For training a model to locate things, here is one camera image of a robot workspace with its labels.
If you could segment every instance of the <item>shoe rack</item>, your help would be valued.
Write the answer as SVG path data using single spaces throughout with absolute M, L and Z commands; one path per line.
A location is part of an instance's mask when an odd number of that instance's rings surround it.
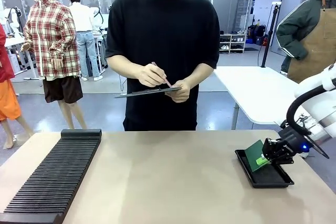
M 244 52 L 246 43 L 246 34 L 221 34 L 219 52 L 228 54 L 234 52 Z

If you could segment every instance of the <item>red plaid shirt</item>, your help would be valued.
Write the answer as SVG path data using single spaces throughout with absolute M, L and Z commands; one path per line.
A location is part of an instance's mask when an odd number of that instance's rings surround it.
M 80 74 L 75 23 L 68 7 L 56 0 L 36 1 L 24 28 L 25 42 L 36 55 L 38 74 L 61 78 Z M 55 70 L 52 59 L 62 59 Z

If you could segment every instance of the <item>slotted black tray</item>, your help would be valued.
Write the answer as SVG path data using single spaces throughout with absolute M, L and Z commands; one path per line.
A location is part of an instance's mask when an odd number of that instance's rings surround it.
M 253 188 L 287 188 L 294 185 L 293 180 L 280 165 L 265 165 L 252 172 L 244 150 L 235 151 L 238 160 Z
M 63 130 L 61 139 L 0 214 L 0 224 L 61 224 L 101 141 L 101 130 Z

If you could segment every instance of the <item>white shirt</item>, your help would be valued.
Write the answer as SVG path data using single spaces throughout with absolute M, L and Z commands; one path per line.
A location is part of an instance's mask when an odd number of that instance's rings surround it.
M 93 10 L 89 6 L 73 2 L 69 9 L 75 22 L 76 31 L 93 30 Z

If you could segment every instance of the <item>pen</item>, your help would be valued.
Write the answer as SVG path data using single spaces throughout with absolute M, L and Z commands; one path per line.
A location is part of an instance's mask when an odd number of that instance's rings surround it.
M 168 82 L 167 78 L 164 78 L 164 82 L 165 82 L 170 88 L 173 87 L 173 86 Z

